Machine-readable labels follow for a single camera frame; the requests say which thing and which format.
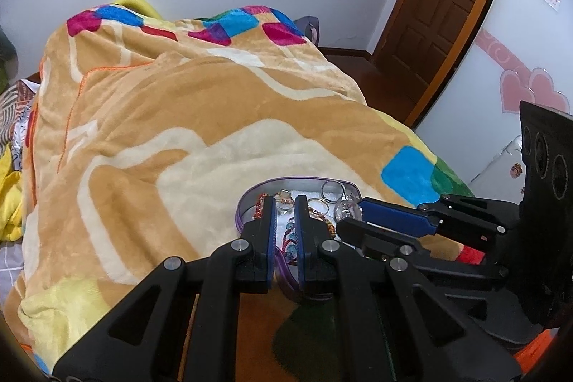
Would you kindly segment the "dark bag behind bed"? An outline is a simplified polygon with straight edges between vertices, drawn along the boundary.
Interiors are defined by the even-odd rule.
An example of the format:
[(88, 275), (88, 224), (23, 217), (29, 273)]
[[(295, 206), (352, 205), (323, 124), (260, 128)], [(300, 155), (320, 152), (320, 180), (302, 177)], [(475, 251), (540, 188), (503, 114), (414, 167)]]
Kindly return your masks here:
[(305, 15), (295, 19), (294, 24), (312, 44), (319, 45), (319, 37), (321, 36), (319, 18), (312, 15)]

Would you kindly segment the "white wardrobe sliding door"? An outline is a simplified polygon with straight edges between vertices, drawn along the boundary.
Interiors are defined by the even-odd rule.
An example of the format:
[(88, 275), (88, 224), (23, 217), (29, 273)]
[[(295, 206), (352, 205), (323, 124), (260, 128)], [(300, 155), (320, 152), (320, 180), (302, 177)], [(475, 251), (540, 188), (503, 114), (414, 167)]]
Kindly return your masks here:
[(493, 0), (416, 134), (479, 198), (523, 198), (519, 104), (572, 111), (572, 0)]

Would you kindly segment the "colourful patchwork fleece blanket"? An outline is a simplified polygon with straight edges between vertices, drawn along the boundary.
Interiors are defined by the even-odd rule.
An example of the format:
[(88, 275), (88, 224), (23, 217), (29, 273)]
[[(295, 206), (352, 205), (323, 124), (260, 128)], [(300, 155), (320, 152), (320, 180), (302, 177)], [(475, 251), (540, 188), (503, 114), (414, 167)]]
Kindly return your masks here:
[(280, 11), (170, 22), (108, 4), (56, 29), (21, 172), (23, 269), (4, 304), (45, 371), (169, 256), (235, 239), (271, 178), (416, 205), (468, 187)]

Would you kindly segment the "yellow curved bed headboard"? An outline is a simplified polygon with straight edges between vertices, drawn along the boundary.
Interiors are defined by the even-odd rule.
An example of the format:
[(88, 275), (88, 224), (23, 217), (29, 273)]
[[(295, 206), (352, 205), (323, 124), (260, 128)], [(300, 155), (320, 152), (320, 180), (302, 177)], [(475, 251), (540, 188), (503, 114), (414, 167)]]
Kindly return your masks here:
[(161, 19), (160, 13), (146, 0), (114, 0), (114, 4), (123, 6), (138, 14), (148, 16), (149, 18)]

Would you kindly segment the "yellow cloth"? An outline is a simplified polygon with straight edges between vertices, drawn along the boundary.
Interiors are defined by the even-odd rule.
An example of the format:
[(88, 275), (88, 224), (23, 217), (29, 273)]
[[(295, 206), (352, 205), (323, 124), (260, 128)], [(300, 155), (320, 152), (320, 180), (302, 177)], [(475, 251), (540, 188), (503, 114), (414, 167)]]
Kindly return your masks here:
[(11, 144), (1, 155), (0, 241), (18, 241), (22, 237), (23, 197), (21, 172), (14, 169)]

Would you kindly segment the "striped patterned cloth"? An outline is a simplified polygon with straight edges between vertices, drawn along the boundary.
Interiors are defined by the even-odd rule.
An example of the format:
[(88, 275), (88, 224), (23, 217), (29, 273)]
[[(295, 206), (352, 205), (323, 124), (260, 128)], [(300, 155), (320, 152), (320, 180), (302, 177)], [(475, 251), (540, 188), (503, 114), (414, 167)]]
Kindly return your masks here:
[(1, 151), (8, 144), (22, 145), (32, 101), (40, 85), (29, 79), (19, 79), (1, 94)]

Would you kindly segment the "brown wooden door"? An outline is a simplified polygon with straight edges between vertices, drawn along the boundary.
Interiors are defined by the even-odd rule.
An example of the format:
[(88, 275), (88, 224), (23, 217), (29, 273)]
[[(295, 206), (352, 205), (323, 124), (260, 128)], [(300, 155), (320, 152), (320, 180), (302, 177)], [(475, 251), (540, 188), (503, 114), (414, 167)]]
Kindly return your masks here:
[(460, 55), (486, 0), (396, 0), (372, 62), (397, 91), (382, 110), (404, 124), (422, 116)]

